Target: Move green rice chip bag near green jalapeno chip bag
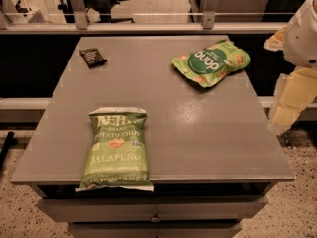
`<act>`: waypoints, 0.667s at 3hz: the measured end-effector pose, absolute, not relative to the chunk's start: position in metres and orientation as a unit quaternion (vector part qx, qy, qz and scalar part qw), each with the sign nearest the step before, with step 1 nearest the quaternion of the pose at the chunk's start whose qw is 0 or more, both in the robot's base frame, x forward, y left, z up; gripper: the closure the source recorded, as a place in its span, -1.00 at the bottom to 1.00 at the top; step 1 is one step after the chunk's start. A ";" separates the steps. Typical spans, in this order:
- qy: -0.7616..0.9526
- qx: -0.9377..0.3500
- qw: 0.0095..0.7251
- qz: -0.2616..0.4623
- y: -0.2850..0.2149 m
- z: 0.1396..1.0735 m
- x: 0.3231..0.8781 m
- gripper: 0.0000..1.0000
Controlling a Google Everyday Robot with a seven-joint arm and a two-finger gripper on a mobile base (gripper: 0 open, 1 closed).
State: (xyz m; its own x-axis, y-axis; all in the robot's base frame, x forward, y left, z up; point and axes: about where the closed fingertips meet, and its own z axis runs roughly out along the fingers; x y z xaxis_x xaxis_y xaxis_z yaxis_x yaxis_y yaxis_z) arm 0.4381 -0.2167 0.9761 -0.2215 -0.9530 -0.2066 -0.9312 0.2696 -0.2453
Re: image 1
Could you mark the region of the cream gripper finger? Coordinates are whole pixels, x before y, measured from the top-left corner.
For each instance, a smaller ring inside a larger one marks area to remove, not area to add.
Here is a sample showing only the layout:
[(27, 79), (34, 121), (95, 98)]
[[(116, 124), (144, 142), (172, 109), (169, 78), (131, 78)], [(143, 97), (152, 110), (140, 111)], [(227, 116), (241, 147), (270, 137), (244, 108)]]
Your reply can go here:
[(284, 49), (284, 36), (285, 36), (286, 26), (279, 29), (274, 35), (269, 37), (264, 42), (264, 48), (269, 51), (282, 51)]
[(282, 74), (274, 92), (269, 121), (277, 127), (290, 127), (317, 97), (317, 68), (297, 66), (290, 75)]

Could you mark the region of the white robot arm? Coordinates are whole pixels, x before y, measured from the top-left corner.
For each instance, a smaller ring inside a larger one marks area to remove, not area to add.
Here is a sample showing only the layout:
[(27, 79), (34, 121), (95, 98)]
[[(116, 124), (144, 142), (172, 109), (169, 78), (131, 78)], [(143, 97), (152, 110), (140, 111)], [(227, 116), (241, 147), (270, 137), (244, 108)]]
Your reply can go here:
[(283, 51), (295, 66), (289, 76), (277, 81), (269, 121), (287, 130), (317, 97), (317, 10), (316, 0), (306, 0), (290, 21), (264, 42), (270, 51)]

